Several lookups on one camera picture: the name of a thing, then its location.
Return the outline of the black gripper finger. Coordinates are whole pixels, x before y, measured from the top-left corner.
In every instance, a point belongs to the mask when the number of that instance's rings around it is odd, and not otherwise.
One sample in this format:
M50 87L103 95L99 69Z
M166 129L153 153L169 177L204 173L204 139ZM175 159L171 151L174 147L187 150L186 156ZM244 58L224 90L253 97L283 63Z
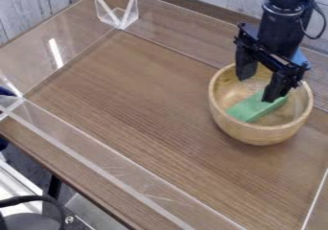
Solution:
M280 70L273 73L269 84L265 86L261 100L272 103L277 98L284 97L292 88L299 86L303 76L296 72Z
M236 49L236 76L240 81L249 79L257 70L257 59L252 49L237 45Z

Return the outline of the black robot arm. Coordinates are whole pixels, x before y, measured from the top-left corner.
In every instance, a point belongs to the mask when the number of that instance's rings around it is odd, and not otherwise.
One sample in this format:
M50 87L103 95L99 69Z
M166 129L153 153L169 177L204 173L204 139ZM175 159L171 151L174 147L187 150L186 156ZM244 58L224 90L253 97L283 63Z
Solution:
M258 25L238 23L236 76L249 79L261 63L272 72L261 100L272 103L296 88L311 70L300 44L321 38L328 21L315 0L264 0Z

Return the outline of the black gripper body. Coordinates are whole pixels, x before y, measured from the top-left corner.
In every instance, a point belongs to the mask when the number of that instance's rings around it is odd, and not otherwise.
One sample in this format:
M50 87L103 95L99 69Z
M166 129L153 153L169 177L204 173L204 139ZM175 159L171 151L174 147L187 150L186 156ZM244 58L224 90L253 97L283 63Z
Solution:
M236 49L237 45L252 49L257 63L262 63L272 72L285 70L304 76L311 68L300 49L304 26L309 24L308 11L304 7L283 9L272 2L264 2L260 24L238 24Z

